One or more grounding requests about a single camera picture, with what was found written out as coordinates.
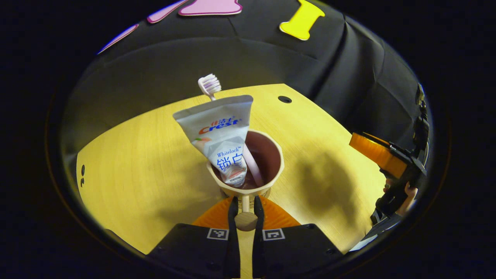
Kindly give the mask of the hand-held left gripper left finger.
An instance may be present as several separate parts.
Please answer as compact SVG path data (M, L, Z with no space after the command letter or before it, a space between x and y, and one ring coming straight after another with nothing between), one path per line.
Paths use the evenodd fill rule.
M176 224L147 259L197 279L239 279L237 214L238 199L225 198L193 224Z

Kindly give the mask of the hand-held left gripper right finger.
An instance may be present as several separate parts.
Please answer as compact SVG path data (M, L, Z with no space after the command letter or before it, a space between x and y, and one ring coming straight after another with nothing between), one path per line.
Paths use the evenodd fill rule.
M316 224L300 224L276 203L254 199L257 216L252 268L256 279L299 279L343 254Z

